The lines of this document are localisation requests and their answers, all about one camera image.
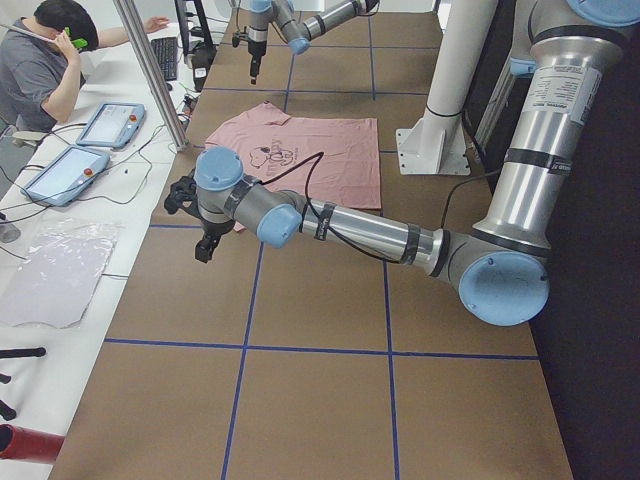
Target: keyboard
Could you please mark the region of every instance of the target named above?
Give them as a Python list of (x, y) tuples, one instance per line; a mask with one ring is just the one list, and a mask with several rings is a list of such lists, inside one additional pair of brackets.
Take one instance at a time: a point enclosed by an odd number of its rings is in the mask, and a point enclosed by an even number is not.
[(151, 50), (158, 60), (166, 82), (178, 78), (178, 38), (162, 37), (151, 40)]

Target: white desk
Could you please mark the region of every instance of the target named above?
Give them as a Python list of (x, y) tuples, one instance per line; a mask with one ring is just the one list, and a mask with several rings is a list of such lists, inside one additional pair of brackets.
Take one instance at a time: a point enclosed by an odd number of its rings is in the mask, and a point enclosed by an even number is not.
[[(177, 34), (177, 27), (172, 25), (154, 36), (173, 34)], [(174, 105), (178, 106), (188, 89), (193, 88), (191, 71), (183, 63), (178, 80), (171, 84), (171, 97)], [(105, 54), (81, 90), (77, 108), (68, 123), (86, 122), (104, 101), (143, 103), (147, 110), (145, 121), (132, 142), (123, 151), (112, 153), (112, 165), (135, 152), (152, 137), (157, 127), (163, 125), (129, 44), (111, 48)], [(60, 136), (73, 143), (80, 130), (80, 127), (64, 130)], [(65, 147), (61, 139), (50, 136), (34, 154), (30, 164), (47, 165)], [(133, 266), (149, 225), (151, 211), (159, 200), (175, 156), (175, 148), (166, 128), (162, 128), (143, 150), (143, 154), (150, 164), (140, 156), (133, 155), (96, 179), (80, 196), (104, 195), (117, 201), (129, 200), (149, 172), (143, 188), (130, 203), (119, 205), (106, 199), (94, 199), (73, 202), (64, 208), (49, 208), (28, 220), (17, 222), (21, 237), (2, 246), (24, 256), (43, 225), (66, 218), (113, 224), (118, 226), (118, 238), (105, 273), (126, 277)], [(16, 183), (24, 185), (36, 173), (37, 170), (24, 171)], [(0, 201), (0, 211), (11, 220), (41, 209), (40, 206), (27, 204), (26, 198), (15, 186)], [(0, 252), (0, 293), (5, 290), (20, 263), (21, 260)], [(12, 328), (0, 323), (0, 349), (32, 346), (44, 346), (47, 349), (47, 354), (42, 358), (0, 360), (0, 372), (13, 377), (9, 384), (0, 385), (0, 399), (18, 412), (16, 419), (11, 422), (0, 419), (1, 423), (66, 434), (125, 284), (126, 278), (102, 276), (82, 320), (69, 328), (55, 329), (46, 325)], [(2, 479), (41, 480), (46, 479), (50, 471), (50, 465), (0, 461)]]

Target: pink cloth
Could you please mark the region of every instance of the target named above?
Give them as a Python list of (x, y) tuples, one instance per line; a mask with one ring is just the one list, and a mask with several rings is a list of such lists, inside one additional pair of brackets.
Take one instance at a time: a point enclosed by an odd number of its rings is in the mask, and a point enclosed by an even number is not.
[[(263, 181), (317, 152), (309, 196), (349, 208), (381, 208), (378, 128), (375, 118), (295, 118), (269, 102), (227, 120), (205, 142), (238, 153), (248, 175)], [(313, 161), (268, 185), (304, 195)]]

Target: tablet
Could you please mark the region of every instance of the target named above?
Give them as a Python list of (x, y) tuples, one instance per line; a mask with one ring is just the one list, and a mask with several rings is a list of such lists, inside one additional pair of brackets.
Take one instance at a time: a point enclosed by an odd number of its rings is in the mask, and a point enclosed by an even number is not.
[(122, 148), (133, 138), (144, 118), (141, 103), (103, 103), (76, 141), (78, 145)]
[(61, 207), (71, 202), (109, 163), (109, 154), (71, 145), (25, 185), (25, 195)]

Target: man's hand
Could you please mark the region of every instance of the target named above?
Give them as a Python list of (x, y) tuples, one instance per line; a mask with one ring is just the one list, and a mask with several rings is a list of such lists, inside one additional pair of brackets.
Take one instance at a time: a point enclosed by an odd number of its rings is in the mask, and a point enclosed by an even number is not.
[(54, 39), (56, 47), (60, 49), (64, 58), (67, 59), (69, 65), (80, 63), (80, 54), (78, 49), (71, 43), (71, 39), (66, 32), (60, 32)]
[(144, 22), (144, 31), (146, 33), (157, 32), (158, 30), (167, 28), (168, 24), (169, 19), (167, 17), (151, 17), (149, 20)]

